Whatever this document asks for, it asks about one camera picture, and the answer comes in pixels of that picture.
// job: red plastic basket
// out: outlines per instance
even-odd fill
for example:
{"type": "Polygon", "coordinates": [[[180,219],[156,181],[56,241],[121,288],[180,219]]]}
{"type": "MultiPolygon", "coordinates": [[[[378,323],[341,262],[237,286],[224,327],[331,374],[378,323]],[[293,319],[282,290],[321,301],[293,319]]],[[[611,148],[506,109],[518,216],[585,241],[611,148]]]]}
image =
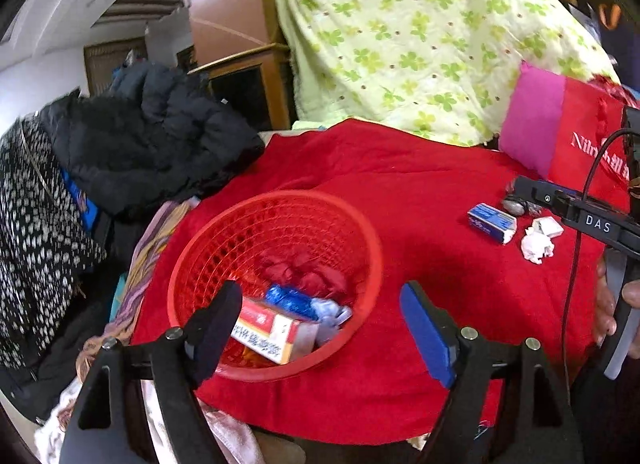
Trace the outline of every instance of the red plastic basket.
{"type": "Polygon", "coordinates": [[[296,361],[276,365],[243,358],[230,339],[216,372],[240,381],[270,381],[298,374],[338,351],[373,309],[382,283],[382,248],[370,222],[342,199],[318,191],[265,193],[238,203],[204,226],[180,255],[169,282],[167,310],[182,327],[206,307],[225,280],[247,297],[261,298],[271,282],[254,271],[256,256],[274,248],[303,249],[343,272],[354,287],[353,317],[329,343],[296,361]]]}

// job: blue gripper pad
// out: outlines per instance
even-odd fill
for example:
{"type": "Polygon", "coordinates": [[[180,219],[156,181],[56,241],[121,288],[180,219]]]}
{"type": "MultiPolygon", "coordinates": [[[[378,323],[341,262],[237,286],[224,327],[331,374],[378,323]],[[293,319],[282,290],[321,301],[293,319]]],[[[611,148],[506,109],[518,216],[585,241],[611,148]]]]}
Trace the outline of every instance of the blue gripper pad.
{"type": "Polygon", "coordinates": [[[450,388],[456,380],[453,365],[458,357],[458,327],[414,281],[402,286],[400,309],[429,374],[450,388]]]}

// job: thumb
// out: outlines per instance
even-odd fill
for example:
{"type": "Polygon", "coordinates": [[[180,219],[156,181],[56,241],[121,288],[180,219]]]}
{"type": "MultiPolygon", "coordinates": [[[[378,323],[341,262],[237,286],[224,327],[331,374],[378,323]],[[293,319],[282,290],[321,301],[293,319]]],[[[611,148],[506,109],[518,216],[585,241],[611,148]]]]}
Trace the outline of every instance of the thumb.
{"type": "Polygon", "coordinates": [[[640,281],[626,284],[622,288],[622,297],[631,307],[640,309],[640,281]]]}

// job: blue box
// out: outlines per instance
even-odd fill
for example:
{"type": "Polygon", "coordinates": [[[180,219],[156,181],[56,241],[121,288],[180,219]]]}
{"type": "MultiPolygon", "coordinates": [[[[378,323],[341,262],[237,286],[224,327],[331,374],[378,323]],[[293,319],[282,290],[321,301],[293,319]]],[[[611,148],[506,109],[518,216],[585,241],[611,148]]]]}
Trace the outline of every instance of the blue box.
{"type": "Polygon", "coordinates": [[[467,215],[469,224],[484,231],[501,244],[506,244],[515,235],[516,218],[484,202],[473,206],[467,215]]]}

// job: black cable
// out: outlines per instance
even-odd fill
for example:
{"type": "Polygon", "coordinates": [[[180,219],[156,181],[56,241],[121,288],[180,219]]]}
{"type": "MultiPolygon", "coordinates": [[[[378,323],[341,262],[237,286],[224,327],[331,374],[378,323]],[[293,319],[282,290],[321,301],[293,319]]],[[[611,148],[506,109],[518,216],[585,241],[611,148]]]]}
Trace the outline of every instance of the black cable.
{"type": "MultiPolygon", "coordinates": [[[[602,160],[604,154],[607,152],[609,146],[620,136],[635,136],[640,137],[640,133],[635,130],[626,128],[615,131],[609,137],[607,137],[606,141],[602,144],[602,146],[598,150],[598,154],[596,158],[593,160],[591,164],[591,169],[589,170],[589,174],[587,175],[587,179],[584,181],[584,187],[582,189],[582,198],[581,200],[585,201],[588,197],[589,187],[591,186],[591,181],[596,174],[596,170],[600,166],[600,161],[602,160]]],[[[566,360],[566,326],[569,318],[569,306],[571,304],[571,295],[574,293],[574,284],[575,277],[578,273],[578,258],[580,257],[580,244],[582,242],[582,232],[576,232],[575,234],[575,249],[574,249],[574,261],[571,265],[571,274],[569,276],[569,285],[566,290],[566,298],[564,300],[564,310],[562,311],[562,324],[561,324],[561,335],[560,335],[560,345],[562,351],[562,367],[564,370],[564,384],[566,386],[566,397],[569,402],[569,406],[571,406],[571,383],[569,380],[569,368],[566,360]]]]}

